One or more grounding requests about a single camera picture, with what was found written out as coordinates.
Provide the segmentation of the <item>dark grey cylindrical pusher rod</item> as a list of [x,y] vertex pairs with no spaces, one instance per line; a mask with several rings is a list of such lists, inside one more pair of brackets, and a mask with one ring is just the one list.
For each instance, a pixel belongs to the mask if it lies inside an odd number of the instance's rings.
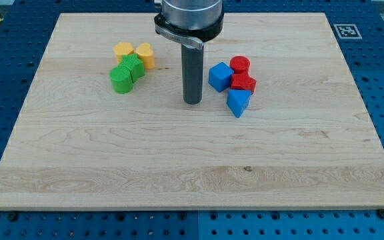
[[203,49],[181,46],[183,100],[190,105],[202,100],[203,54]]

